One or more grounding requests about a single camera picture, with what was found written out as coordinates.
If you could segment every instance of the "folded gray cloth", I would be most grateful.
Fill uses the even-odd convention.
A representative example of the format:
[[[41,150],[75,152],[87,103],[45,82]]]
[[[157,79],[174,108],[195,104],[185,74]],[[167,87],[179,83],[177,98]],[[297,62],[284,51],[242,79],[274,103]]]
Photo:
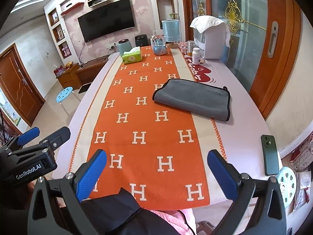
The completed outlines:
[[[230,93],[190,80],[170,79],[152,96],[155,102],[222,121],[230,117]]]

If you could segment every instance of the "table runner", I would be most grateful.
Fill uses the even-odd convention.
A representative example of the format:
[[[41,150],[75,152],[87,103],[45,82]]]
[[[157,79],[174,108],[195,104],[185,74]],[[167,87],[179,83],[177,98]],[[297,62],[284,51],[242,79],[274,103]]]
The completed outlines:
[[[197,71],[177,49],[155,56],[151,47],[142,47],[141,53],[141,62],[128,65],[119,56],[104,77],[80,128],[69,171],[100,148],[107,153],[107,165],[90,198],[123,187],[146,209],[224,200],[206,161],[211,149],[226,159],[214,120],[152,100],[170,78],[201,81]]]

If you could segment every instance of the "television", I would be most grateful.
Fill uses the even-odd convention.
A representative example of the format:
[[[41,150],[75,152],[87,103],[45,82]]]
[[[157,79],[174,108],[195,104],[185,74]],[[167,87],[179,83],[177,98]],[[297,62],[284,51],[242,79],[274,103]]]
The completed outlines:
[[[78,18],[85,42],[135,27],[130,0],[109,3]]]

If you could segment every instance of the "pink clothing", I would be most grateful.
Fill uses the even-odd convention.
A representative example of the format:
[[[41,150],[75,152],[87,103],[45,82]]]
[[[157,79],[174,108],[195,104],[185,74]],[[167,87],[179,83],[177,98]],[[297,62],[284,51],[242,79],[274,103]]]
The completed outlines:
[[[193,215],[191,208],[182,209],[181,212],[184,213],[188,225],[193,229],[193,232],[189,229],[188,225],[185,223],[185,218],[178,210],[173,211],[157,211],[150,210],[151,212],[157,214],[159,217],[163,218],[170,225],[172,225],[179,234],[181,235],[194,235],[196,234],[196,220]]]

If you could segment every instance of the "white pill bottle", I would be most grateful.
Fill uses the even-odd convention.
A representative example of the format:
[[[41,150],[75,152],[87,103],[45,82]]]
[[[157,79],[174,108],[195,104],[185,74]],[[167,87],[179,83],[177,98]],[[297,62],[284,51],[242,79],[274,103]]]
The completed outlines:
[[[193,48],[192,63],[194,65],[199,65],[200,64],[200,48]]]

